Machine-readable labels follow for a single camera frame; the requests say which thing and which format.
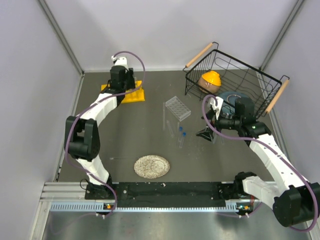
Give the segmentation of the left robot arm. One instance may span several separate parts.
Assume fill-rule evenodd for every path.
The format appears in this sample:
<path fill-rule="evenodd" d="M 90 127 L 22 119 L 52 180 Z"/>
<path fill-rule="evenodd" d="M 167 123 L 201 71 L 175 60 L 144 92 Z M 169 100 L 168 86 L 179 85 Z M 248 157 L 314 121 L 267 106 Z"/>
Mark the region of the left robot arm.
<path fill-rule="evenodd" d="M 113 199 L 112 178 L 99 156 L 99 125 L 124 100 L 128 90 L 135 89 L 134 71 L 126 63 L 114 65 L 110 80 L 98 98 L 80 118 L 69 116 L 65 122 L 64 149 L 85 170 L 89 180 L 86 200 Z"/>

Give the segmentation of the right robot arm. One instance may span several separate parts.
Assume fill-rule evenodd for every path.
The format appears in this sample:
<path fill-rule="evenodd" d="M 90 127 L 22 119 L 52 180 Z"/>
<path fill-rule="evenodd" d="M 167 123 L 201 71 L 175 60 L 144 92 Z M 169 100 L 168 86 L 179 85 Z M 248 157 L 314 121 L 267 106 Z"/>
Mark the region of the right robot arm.
<path fill-rule="evenodd" d="M 201 137 L 212 133 L 223 138 L 244 141 L 259 157 L 275 184 L 269 184 L 253 173 L 236 176 L 233 192 L 239 198 L 252 195 L 272 209 L 277 221 L 284 227 L 295 229 L 295 225 L 310 221 L 305 232 L 311 231 L 320 216 L 320 185 L 310 183 L 290 163 L 278 147 L 271 131 L 257 121 L 255 105 L 248 97 L 236 99 L 234 115 L 223 115 L 224 100 L 207 95 L 201 104 L 206 128 Z"/>

